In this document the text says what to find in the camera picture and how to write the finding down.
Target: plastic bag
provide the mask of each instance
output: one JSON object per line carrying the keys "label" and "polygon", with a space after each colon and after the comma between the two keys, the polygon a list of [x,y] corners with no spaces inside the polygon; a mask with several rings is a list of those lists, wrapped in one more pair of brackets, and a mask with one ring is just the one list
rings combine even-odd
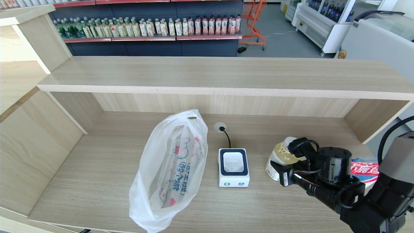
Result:
{"label": "plastic bag", "polygon": [[129,192],[130,218],[147,232],[166,229],[197,194],[207,131],[198,110],[192,109],[167,117],[149,136]]}

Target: wooden panel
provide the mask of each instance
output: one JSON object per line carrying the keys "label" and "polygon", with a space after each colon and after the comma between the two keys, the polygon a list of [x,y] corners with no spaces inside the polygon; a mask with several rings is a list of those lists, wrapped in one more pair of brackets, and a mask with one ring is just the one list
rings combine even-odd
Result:
{"label": "wooden panel", "polygon": [[361,143],[367,143],[392,120],[397,118],[413,101],[359,100],[345,116]]}
{"label": "wooden panel", "polygon": [[0,208],[0,230],[11,233],[69,233],[69,231],[45,223],[28,220],[11,211]]}
{"label": "wooden panel", "polygon": [[1,203],[28,215],[83,133],[43,92],[1,123]]}
{"label": "wooden panel", "polygon": [[13,25],[13,28],[19,37],[33,48],[37,55],[36,60],[47,74],[72,57],[55,27],[52,27],[49,15]]}
{"label": "wooden panel", "polygon": [[15,61],[1,62],[0,76],[0,113],[3,113],[32,90],[46,73],[36,61]]}
{"label": "wooden panel", "polygon": [[181,112],[294,117],[344,117],[357,99],[94,93],[105,111]]}
{"label": "wooden panel", "polygon": [[33,50],[16,34],[12,26],[0,27],[0,61],[35,61]]}
{"label": "wooden panel", "polygon": [[382,61],[308,58],[72,57],[42,80],[50,92],[414,100]]}
{"label": "wooden panel", "polygon": [[[82,137],[30,213],[29,219],[112,232],[144,232],[129,218],[128,193],[153,128],[169,114],[104,112]],[[248,188],[218,187],[217,151],[227,147],[222,133],[209,130],[206,168],[198,194],[172,220],[168,232],[351,232],[328,207],[298,186],[283,188],[265,172],[275,144],[286,136],[306,136],[321,146],[372,156],[341,118],[208,115],[228,126],[231,144],[246,148]],[[407,218],[403,232],[411,232]]]}
{"label": "wooden panel", "polygon": [[54,92],[52,95],[86,132],[92,130],[104,112],[92,93]]}

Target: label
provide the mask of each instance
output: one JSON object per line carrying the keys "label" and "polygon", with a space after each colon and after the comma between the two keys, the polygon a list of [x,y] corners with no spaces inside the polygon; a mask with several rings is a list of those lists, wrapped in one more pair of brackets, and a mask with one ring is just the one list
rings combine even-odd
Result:
{"label": "label", "polygon": [[285,187],[288,186],[289,182],[287,180],[287,173],[286,172],[283,173],[283,182],[284,182]]}

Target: floor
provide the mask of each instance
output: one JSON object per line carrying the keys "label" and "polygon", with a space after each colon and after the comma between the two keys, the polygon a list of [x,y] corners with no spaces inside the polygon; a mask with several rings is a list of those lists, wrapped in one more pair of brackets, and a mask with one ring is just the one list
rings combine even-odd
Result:
{"label": "floor", "polygon": [[[280,11],[280,4],[270,3],[264,7],[256,27],[266,37],[266,50],[261,45],[250,45],[239,57],[291,57],[291,58],[321,58],[320,48],[303,33],[296,32],[291,22],[285,19]],[[242,20],[241,32],[248,33],[246,21]],[[256,38],[241,40],[255,42]],[[333,58],[334,53],[326,54],[324,58]]]}

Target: refrigerator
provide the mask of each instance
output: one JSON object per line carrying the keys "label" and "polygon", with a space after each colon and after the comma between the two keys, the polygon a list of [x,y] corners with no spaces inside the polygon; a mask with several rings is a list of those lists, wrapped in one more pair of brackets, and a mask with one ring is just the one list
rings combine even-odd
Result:
{"label": "refrigerator", "polygon": [[[414,83],[414,19],[402,12],[365,12],[353,21],[335,58],[382,60]],[[414,104],[399,118],[413,115]],[[414,130],[413,121],[407,126]]]}

